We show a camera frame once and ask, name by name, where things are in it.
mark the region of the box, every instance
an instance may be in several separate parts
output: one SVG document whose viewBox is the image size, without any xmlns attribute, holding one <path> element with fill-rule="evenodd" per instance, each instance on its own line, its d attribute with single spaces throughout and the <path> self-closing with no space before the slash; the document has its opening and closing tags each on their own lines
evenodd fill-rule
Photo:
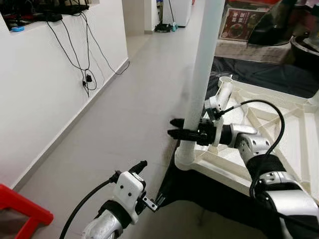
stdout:
<svg viewBox="0 0 319 239">
<path fill-rule="evenodd" d="M 227 6 L 220 28 L 219 38 L 248 41 L 254 27 L 267 11 L 267 8 L 252 10 Z"/>
</svg>

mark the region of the white wall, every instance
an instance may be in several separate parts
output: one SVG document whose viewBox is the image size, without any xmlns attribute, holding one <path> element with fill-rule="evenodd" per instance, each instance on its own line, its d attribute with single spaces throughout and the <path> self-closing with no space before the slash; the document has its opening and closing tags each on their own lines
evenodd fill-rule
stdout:
<svg viewBox="0 0 319 239">
<path fill-rule="evenodd" d="M 144 27 L 145 31 L 153 31 L 159 23 L 159 15 L 156 0 L 144 0 Z"/>
<path fill-rule="evenodd" d="M 126 36 L 144 34 L 144 0 L 122 0 Z"/>
<path fill-rule="evenodd" d="M 119 68 L 128 57 L 121 1 L 100 1 L 86 14 L 110 64 Z M 74 16 L 64 16 L 64 22 L 85 67 L 84 22 Z M 83 90 L 81 73 L 70 66 L 46 23 L 31 24 L 19 33 L 3 24 L 0 18 L 0 183 L 13 187 L 91 99 Z M 61 22 L 51 24 L 74 60 Z M 92 39 L 90 47 L 106 82 L 113 73 Z M 100 88 L 102 73 L 92 58 L 91 64 Z"/>
</svg>

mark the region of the gray tile floor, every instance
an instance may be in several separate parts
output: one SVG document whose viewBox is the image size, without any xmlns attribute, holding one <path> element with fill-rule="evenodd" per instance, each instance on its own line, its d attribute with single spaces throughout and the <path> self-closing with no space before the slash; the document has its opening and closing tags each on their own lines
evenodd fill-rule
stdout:
<svg viewBox="0 0 319 239">
<path fill-rule="evenodd" d="M 34 239 L 56 239 L 74 207 L 115 169 L 125 171 L 140 160 L 149 165 L 142 173 L 154 197 L 167 169 L 172 140 L 169 120 L 182 117 L 189 79 L 196 57 L 204 0 L 197 0 L 186 28 L 175 33 L 155 33 L 70 134 L 36 171 L 20 193 L 49 209 L 55 216 Z M 92 197 L 72 223 L 68 239 L 81 231 L 111 196 L 113 186 Z M 261 233 L 178 202 L 156 214 L 145 210 L 137 225 L 129 226 L 123 239 L 263 238 Z"/>
</svg>

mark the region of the white plastic rod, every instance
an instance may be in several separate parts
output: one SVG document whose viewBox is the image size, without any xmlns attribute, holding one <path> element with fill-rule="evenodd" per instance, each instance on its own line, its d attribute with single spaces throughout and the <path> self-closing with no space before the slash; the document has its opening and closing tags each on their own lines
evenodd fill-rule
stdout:
<svg viewBox="0 0 319 239">
<path fill-rule="evenodd" d="M 211 66 L 217 45 L 225 0 L 206 0 L 203 22 L 200 31 L 197 56 L 195 61 L 191 97 L 185 118 L 184 128 L 197 130 L 204 100 Z M 194 142 L 182 141 L 175 152 L 175 164 L 181 170 L 183 165 L 190 165 L 194 159 Z"/>
</svg>

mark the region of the white plastic tray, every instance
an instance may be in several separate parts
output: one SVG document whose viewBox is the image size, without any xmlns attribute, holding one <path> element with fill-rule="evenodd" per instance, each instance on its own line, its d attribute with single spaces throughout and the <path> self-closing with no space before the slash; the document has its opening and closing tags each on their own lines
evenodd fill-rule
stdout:
<svg viewBox="0 0 319 239">
<path fill-rule="evenodd" d="M 275 153 L 286 170 L 319 202 L 319 108 L 308 99 L 233 81 L 235 86 L 226 108 L 252 99 L 267 100 L 283 113 L 284 136 Z M 257 128 L 270 143 L 280 131 L 277 113 L 263 103 L 251 103 L 224 115 L 224 124 L 244 123 Z M 225 145 L 195 147 L 192 169 L 248 194 L 251 178 L 236 149 Z"/>
</svg>

